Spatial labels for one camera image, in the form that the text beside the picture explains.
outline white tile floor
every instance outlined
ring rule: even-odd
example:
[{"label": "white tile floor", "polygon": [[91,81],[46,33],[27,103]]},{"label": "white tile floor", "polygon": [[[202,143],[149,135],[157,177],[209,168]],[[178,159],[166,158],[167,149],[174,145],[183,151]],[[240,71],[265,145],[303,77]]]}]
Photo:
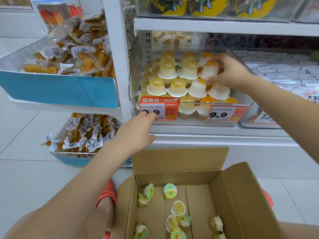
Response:
[{"label": "white tile floor", "polygon": [[[33,42],[1,39],[0,56]],[[64,165],[41,146],[46,135],[57,132],[69,113],[19,110],[0,88],[0,238],[23,215],[39,208],[80,170]],[[119,169],[118,187],[132,174]],[[258,179],[274,203],[280,221],[319,225],[319,180]]]}]

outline foot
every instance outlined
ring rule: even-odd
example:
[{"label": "foot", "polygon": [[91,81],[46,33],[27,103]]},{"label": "foot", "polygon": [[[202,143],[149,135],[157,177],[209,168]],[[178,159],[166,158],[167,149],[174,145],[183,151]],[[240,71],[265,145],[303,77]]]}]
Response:
[{"label": "foot", "polygon": [[111,231],[111,228],[113,225],[114,210],[115,210],[115,206],[114,206],[114,202],[113,202],[112,198],[109,196],[102,198],[99,201],[97,207],[105,210],[106,218],[107,218],[105,230]]}]

